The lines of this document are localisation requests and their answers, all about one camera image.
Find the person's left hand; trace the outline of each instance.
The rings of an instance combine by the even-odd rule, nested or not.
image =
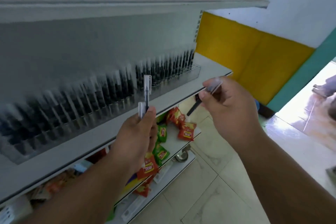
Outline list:
[[[152,152],[157,140],[155,107],[149,107],[140,120],[138,114],[129,117],[121,126],[109,155],[124,165],[130,175],[136,173],[145,161],[145,154]]]

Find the teal door frame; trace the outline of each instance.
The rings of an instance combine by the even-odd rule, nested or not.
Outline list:
[[[288,103],[314,76],[336,57],[336,28],[275,95],[267,107],[275,112]]]

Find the white shelf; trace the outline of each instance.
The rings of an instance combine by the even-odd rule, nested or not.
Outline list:
[[[179,133],[178,128],[174,124],[169,124],[167,126],[167,141],[165,143],[161,143],[161,145],[170,152],[169,158],[165,159],[163,161],[162,166],[165,165],[170,159],[172,159],[180,150],[182,150],[184,147],[186,147],[190,142],[180,140],[177,138],[177,135]],[[196,128],[194,132],[194,138],[196,138],[201,133],[200,128]],[[140,184],[142,184],[144,181],[138,182],[136,185],[134,185],[132,188],[124,192],[120,197],[119,201],[116,203],[119,204],[122,202],[122,200],[132,191],[134,191]]]
[[[268,4],[267,0],[0,0],[0,23],[266,8]]]
[[[195,53],[194,62],[201,66],[197,79],[150,101],[150,105],[156,107],[157,115],[198,93],[204,88],[203,81],[231,73],[230,69],[198,53]],[[135,108],[20,165],[13,166],[8,162],[0,162],[0,205],[12,197],[28,192],[111,144],[123,122],[137,112]]]
[[[166,173],[163,180],[156,184],[152,182],[150,184],[151,192],[148,197],[146,197],[145,201],[140,205],[139,209],[133,214],[132,219],[134,219],[154,198],[156,198],[191,162],[195,160],[195,154],[192,151],[188,151],[188,159],[186,162],[174,162],[172,167],[170,167],[169,171]],[[106,224],[126,224],[129,222],[124,222],[121,218],[121,215],[126,211],[126,209],[132,204],[132,202],[137,198],[137,195],[130,194],[126,199],[122,201],[121,204],[117,206],[115,210],[115,218]]]

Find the pen display rack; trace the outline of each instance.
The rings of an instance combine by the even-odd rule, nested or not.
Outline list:
[[[194,52],[195,44],[176,48],[7,104],[0,113],[0,152],[20,164],[137,108],[146,74],[152,76],[150,99],[198,78]]]

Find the forearm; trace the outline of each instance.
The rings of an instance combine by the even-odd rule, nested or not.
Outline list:
[[[130,174],[111,154],[37,209],[24,224],[102,224]]]
[[[335,221],[336,200],[265,133],[234,148],[272,224]]]

